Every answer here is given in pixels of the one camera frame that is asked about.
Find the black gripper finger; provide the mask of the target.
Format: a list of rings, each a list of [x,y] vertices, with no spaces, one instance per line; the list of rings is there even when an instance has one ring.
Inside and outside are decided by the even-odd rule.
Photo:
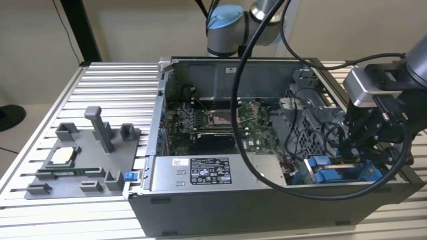
[[[415,162],[411,150],[412,144],[407,141],[391,144],[367,140],[361,144],[361,162],[375,166],[393,166],[403,156],[403,164],[411,166]]]
[[[372,125],[373,108],[357,107],[348,101],[344,123],[348,127],[347,138],[341,144],[341,156],[349,158],[368,151],[375,145]]]

